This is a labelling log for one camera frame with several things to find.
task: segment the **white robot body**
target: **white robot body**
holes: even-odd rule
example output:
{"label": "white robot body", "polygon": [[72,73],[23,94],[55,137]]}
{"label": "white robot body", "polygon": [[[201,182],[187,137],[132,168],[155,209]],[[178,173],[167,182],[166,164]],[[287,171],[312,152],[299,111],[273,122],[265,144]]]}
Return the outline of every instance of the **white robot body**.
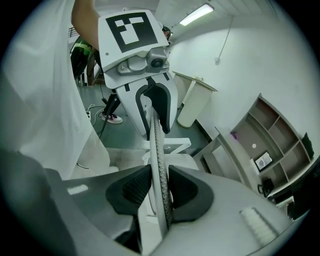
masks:
{"label": "white robot body", "polygon": [[150,119],[141,95],[151,99],[162,130],[169,133],[177,115],[178,90],[169,74],[169,44],[155,17],[149,10],[100,17],[98,39],[105,84],[116,90],[139,134],[149,140]]}

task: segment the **floor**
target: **floor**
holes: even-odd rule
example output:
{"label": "floor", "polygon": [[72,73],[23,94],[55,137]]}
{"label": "floor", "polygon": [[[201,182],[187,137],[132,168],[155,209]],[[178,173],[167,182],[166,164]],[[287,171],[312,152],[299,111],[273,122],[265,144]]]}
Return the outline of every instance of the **floor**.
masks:
{"label": "floor", "polygon": [[144,161],[142,157],[149,150],[147,149],[121,149],[121,148],[110,148],[106,150],[110,157],[110,166],[116,166],[119,171],[129,169],[136,166],[143,166]]}
{"label": "floor", "polygon": [[[106,98],[107,100],[109,98],[109,90],[105,85],[102,85],[101,88],[99,85],[95,85],[90,87],[79,86],[78,91],[85,108],[88,108],[90,104],[101,106],[91,109],[91,122],[93,123],[95,121],[95,114],[97,113],[97,111],[99,111],[105,106],[105,104],[102,101],[102,97],[104,96],[104,98]],[[123,123],[107,123],[105,130],[100,138],[103,145],[106,148],[113,149],[146,149],[146,141],[140,137],[132,122],[130,121],[129,117],[126,115],[126,112],[121,104],[116,109],[115,114],[123,119]],[[96,123],[94,125],[94,129],[96,130],[96,132],[101,131],[103,123],[104,121],[101,120],[101,118],[99,118],[97,115]],[[190,155],[196,154],[198,151],[200,151],[203,147],[205,147],[208,144],[205,137],[202,135],[202,133],[200,133],[199,129],[195,124],[193,124],[190,128],[183,128],[175,121],[170,133],[167,134],[166,137],[189,138],[191,141],[191,147],[188,148],[185,152]],[[175,149],[174,146],[167,146],[164,151],[165,153],[169,153],[173,149]]]}

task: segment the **ceiling light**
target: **ceiling light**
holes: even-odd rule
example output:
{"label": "ceiling light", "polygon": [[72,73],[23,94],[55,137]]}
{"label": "ceiling light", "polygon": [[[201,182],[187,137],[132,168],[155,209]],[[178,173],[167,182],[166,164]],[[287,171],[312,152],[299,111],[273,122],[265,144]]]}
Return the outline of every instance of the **ceiling light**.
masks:
{"label": "ceiling light", "polygon": [[211,13],[214,10],[214,8],[205,3],[204,5],[200,6],[198,9],[196,9],[195,11],[193,11],[192,13],[190,13],[187,17],[185,17],[180,24],[186,26],[189,23],[193,22],[194,20],[200,18],[201,16]]}

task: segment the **gray floor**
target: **gray floor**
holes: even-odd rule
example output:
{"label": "gray floor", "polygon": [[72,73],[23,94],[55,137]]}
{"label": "gray floor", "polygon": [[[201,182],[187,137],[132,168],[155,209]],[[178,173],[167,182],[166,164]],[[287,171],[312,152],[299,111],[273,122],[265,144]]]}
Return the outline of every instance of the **gray floor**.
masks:
{"label": "gray floor", "polygon": [[[110,95],[109,90],[105,85],[102,85],[101,88],[103,96],[108,100]],[[102,106],[91,109],[91,122],[93,123],[97,111],[105,106],[102,101],[102,92],[100,86],[82,86],[78,87],[78,91],[85,108],[88,108],[90,104]],[[123,119],[123,123],[111,124],[107,122],[101,136],[103,145],[106,148],[115,149],[145,149],[146,142],[136,131],[121,104],[114,113]],[[103,123],[104,121],[101,120],[101,118],[99,118],[97,115],[96,123],[94,125],[94,129],[96,132],[101,131]],[[202,133],[200,133],[196,125],[193,124],[190,128],[183,128],[176,121],[174,122],[170,133],[166,135],[166,138],[189,138],[192,145],[185,151],[187,154],[194,154],[208,144],[205,137],[202,135]],[[174,148],[175,147],[173,146],[167,146],[167,148],[165,148],[165,153],[169,153]]]}

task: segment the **white shirt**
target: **white shirt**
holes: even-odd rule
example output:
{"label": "white shirt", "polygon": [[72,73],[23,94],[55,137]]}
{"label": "white shirt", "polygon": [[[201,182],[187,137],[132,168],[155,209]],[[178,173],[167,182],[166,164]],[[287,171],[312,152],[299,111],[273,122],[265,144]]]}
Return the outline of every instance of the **white shirt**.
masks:
{"label": "white shirt", "polygon": [[73,0],[43,1],[20,27],[0,69],[0,147],[69,179],[92,131],[73,77]]}

